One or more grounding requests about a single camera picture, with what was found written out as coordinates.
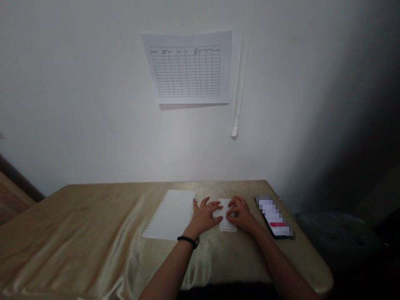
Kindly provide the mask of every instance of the hand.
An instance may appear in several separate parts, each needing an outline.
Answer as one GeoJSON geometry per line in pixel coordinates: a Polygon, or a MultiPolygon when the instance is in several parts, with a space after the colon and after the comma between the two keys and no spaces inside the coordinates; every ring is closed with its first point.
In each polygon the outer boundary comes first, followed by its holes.
{"type": "Polygon", "coordinates": [[[244,231],[253,233],[253,231],[260,225],[251,214],[246,200],[242,197],[234,196],[229,202],[228,207],[231,207],[233,204],[236,204],[236,207],[231,208],[226,212],[226,219],[232,224],[239,226],[244,231]],[[229,216],[231,213],[235,213],[236,217],[229,216]]]}
{"type": "Polygon", "coordinates": [[[193,217],[192,221],[186,228],[183,236],[191,238],[192,240],[197,240],[199,235],[222,221],[223,216],[219,216],[216,219],[212,219],[211,214],[217,209],[222,209],[222,206],[219,206],[220,201],[210,202],[207,205],[205,204],[210,197],[204,198],[200,204],[200,207],[197,206],[196,199],[193,199],[193,217]]]}

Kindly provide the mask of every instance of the beige tablecloth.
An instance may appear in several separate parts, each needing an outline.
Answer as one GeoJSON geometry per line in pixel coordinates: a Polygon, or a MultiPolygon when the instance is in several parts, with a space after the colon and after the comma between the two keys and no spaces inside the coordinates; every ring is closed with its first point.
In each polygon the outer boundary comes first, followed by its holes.
{"type": "MultiPolygon", "coordinates": [[[[142,237],[169,189],[194,190],[197,200],[241,195],[264,227],[254,197],[274,195],[263,180],[66,186],[0,227],[2,294],[136,299],[176,244],[142,237]]],[[[293,226],[296,240],[276,243],[315,291],[326,294],[331,272],[293,226]]],[[[182,289],[235,281],[272,282],[251,236],[215,226],[200,236],[182,289]]]]}

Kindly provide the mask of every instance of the forearm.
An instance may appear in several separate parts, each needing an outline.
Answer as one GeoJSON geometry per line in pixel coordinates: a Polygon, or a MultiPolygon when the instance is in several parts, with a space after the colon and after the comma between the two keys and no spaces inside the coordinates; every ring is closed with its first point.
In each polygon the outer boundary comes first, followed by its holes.
{"type": "Polygon", "coordinates": [[[139,299],[175,299],[179,293],[193,246],[181,240],[158,268],[139,299]]]}
{"type": "Polygon", "coordinates": [[[271,275],[285,299],[319,299],[264,228],[257,223],[251,234],[260,245],[271,275]]]}

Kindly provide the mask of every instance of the phone screen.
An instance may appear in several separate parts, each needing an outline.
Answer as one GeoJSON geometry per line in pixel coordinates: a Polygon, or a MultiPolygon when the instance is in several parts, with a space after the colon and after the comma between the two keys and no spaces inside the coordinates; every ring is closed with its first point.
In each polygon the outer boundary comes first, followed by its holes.
{"type": "Polygon", "coordinates": [[[267,223],[269,224],[271,231],[276,236],[292,236],[292,231],[285,219],[282,217],[279,209],[273,204],[272,200],[255,200],[260,212],[265,216],[267,223]]]}

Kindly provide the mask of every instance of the table grid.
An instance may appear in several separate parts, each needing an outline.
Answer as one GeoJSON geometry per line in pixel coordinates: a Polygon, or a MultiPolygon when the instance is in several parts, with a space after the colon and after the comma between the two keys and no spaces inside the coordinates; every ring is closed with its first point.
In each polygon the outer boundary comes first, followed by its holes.
{"type": "Polygon", "coordinates": [[[150,47],[160,97],[220,95],[220,46],[150,47]]]}

